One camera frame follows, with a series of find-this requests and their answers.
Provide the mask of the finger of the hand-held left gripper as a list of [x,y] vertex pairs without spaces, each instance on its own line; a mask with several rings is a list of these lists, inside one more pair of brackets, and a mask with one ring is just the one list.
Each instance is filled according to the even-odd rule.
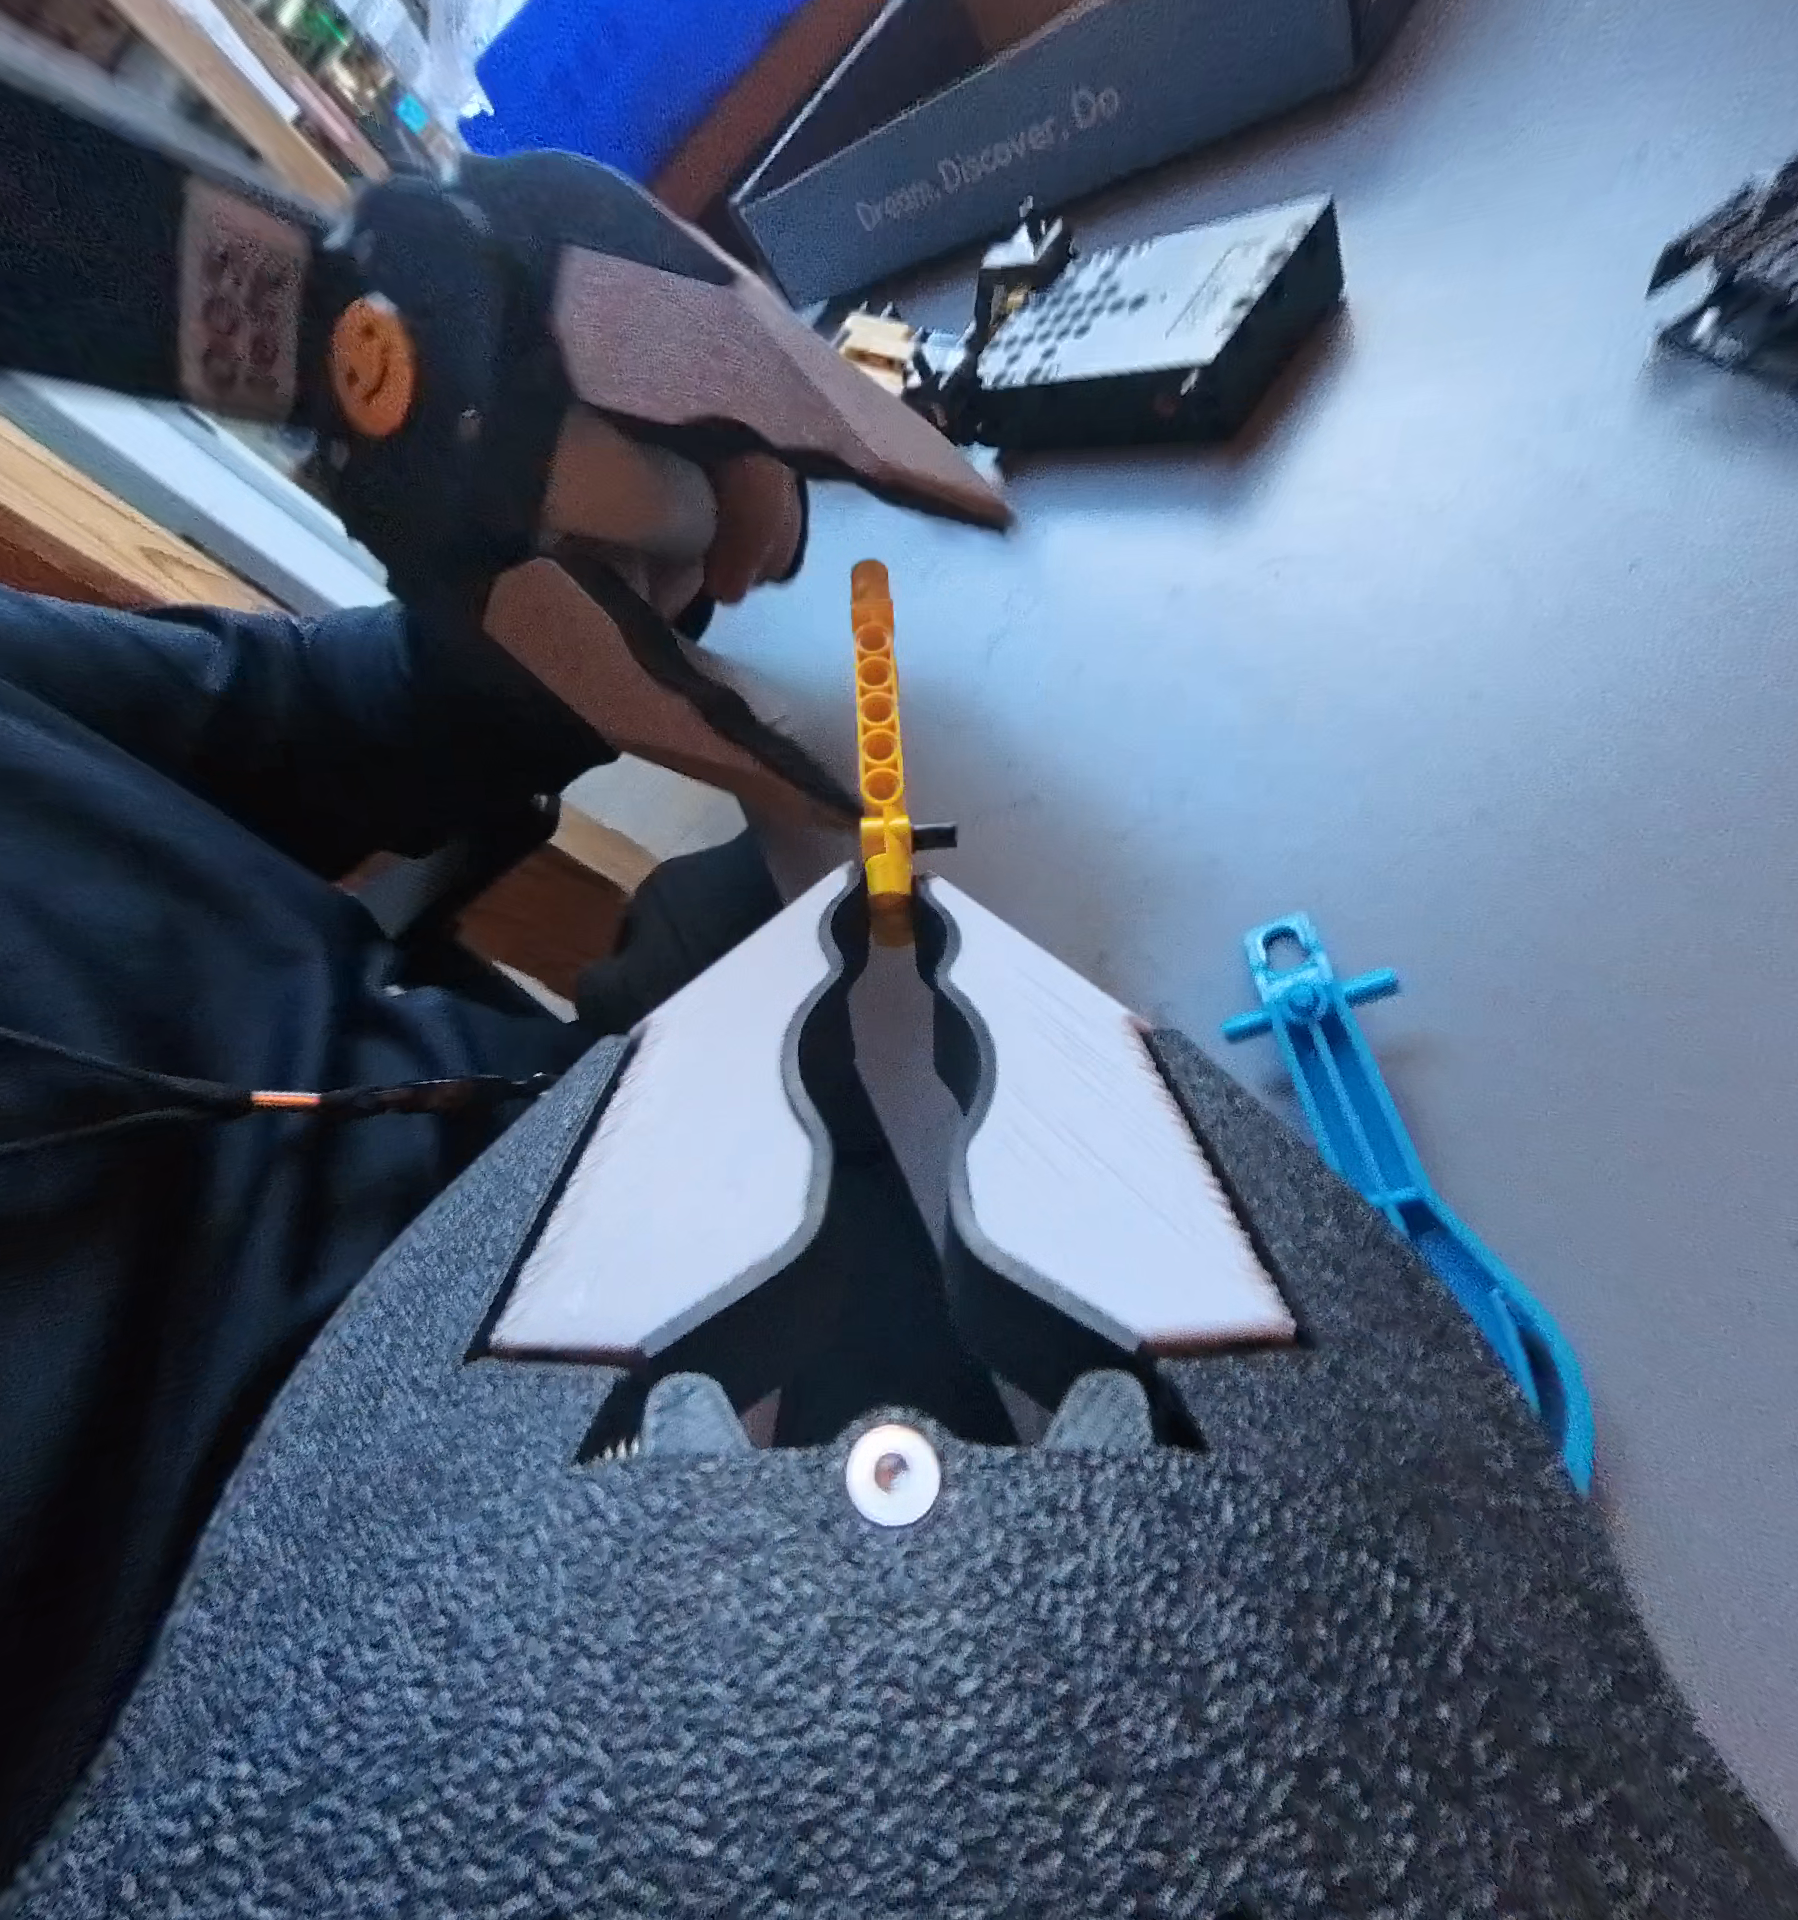
[[987,531],[1013,524],[954,442],[744,268],[707,283],[563,246],[551,337],[575,398],[638,438],[697,456],[765,453],[909,513]]
[[488,638],[616,751],[787,823],[859,829],[857,789],[748,699],[604,562],[531,559],[498,575]]

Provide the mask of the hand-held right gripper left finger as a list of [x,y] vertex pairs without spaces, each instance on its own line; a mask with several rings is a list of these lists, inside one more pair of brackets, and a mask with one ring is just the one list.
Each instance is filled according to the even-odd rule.
[[646,1364],[815,1243],[833,1143],[800,1065],[849,979],[840,862],[641,1020],[488,1330],[495,1357]]

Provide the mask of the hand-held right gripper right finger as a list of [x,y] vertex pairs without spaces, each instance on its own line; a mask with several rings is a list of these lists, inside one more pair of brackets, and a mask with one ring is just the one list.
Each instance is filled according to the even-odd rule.
[[1152,1024],[941,876],[918,883],[916,954],[976,1307],[1037,1307],[1127,1357],[1288,1346],[1294,1312]]

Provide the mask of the blue brick separator tool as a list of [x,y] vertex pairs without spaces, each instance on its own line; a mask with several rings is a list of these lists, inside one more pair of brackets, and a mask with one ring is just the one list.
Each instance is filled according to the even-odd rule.
[[1362,1006],[1401,991],[1398,974],[1341,973],[1306,913],[1246,929],[1243,949],[1257,1003],[1228,1017],[1222,1038],[1276,1045],[1322,1162],[1440,1278],[1588,1496],[1598,1433],[1579,1357],[1551,1308],[1433,1185],[1358,1020]]

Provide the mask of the yellow perforated toy beam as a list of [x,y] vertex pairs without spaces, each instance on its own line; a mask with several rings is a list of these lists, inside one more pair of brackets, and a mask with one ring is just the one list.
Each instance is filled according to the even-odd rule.
[[855,648],[861,862],[873,938],[913,940],[916,832],[906,792],[896,661],[896,611],[888,566],[867,559],[849,575]]

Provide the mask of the person's left forearm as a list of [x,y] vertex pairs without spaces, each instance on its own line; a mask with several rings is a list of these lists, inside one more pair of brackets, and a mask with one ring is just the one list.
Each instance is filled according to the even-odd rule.
[[617,756],[492,640],[396,603],[127,612],[0,586],[0,683],[324,878],[437,851]]

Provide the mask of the person's left hand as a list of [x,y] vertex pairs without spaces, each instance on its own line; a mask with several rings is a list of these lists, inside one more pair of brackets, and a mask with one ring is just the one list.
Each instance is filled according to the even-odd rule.
[[791,579],[809,534],[795,474],[767,453],[709,466],[635,441],[594,408],[562,420],[543,534],[599,555],[650,608],[680,620]]

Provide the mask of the blue plastic crate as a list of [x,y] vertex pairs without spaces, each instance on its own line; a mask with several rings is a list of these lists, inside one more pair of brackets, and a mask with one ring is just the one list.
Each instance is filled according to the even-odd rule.
[[649,182],[799,1],[526,1],[475,58],[475,155],[571,152]]

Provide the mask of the dark blue cardboard box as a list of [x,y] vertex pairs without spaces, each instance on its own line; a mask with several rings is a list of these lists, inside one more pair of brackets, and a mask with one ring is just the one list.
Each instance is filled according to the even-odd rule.
[[799,305],[1356,82],[1404,1],[656,3],[652,190]]

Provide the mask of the black perforated battery box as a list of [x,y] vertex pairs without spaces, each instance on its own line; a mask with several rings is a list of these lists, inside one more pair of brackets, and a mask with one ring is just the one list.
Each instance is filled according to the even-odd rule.
[[1073,256],[976,355],[1002,453],[1231,438],[1344,293],[1331,194]]

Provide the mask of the person's dark clothing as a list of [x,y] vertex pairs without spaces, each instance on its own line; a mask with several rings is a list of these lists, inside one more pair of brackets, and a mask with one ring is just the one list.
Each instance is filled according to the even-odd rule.
[[[754,835],[661,865],[562,1021],[404,984],[350,898],[240,831],[0,818],[0,1027],[101,1063],[324,1091],[563,1072],[778,907]],[[0,1887],[143,1667],[265,1405],[504,1118],[151,1119],[0,1043]]]

